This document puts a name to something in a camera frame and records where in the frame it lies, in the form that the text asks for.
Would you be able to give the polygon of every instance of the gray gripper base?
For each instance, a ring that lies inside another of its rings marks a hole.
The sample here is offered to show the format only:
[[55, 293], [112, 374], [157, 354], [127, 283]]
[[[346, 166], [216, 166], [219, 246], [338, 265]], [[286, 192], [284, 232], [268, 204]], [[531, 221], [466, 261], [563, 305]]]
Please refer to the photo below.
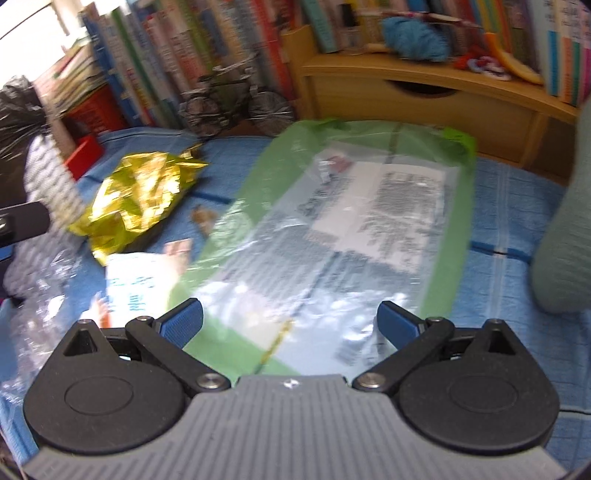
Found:
[[501, 458], [444, 450], [411, 430], [383, 394], [342, 377], [243, 377], [197, 395], [157, 440], [117, 455], [42, 448], [35, 480], [555, 480], [538, 447]]

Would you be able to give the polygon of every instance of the gold foil wrapper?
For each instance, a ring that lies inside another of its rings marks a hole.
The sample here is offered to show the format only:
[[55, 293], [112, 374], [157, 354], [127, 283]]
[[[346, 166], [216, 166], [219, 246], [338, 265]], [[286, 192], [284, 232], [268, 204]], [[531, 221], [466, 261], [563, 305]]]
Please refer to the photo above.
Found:
[[101, 265], [165, 219], [207, 166], [194, 158], [199, 148], [180, 155], [153, 152], [126, 155], [109, 175], [92, 204], [71, 226], [89, 238]]

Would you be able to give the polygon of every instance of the bookshelf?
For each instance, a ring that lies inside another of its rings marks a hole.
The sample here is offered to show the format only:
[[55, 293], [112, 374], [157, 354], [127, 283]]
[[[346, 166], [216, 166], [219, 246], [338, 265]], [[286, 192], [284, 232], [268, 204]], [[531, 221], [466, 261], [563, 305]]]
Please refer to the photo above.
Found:
[[320, 54], [308, 25], [283, 41], [303, 118], [453, 127], [473, 135], [482, 156], [568, 181], [578, 109], [542, 87], [384, 53]]

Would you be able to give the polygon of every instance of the blue yarn ball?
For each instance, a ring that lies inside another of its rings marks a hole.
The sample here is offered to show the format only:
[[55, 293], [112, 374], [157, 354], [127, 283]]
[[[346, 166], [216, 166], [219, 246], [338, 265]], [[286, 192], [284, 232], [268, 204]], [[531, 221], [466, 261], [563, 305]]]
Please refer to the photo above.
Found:
[[416, 18], [386, 18], [382, 32], [386, 46], [405, 59], [445, 61], [451, 53], [445, 37]]

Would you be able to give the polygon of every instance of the black garbage bag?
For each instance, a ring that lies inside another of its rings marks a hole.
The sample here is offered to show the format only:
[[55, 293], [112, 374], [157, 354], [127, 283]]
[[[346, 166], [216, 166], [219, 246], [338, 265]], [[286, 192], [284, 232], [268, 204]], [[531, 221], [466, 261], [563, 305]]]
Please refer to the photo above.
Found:
[[33, 139], [50, 132], [35, 88], [13, 77], [0, 90], [0, 208], [25, 203], [25, 166]]

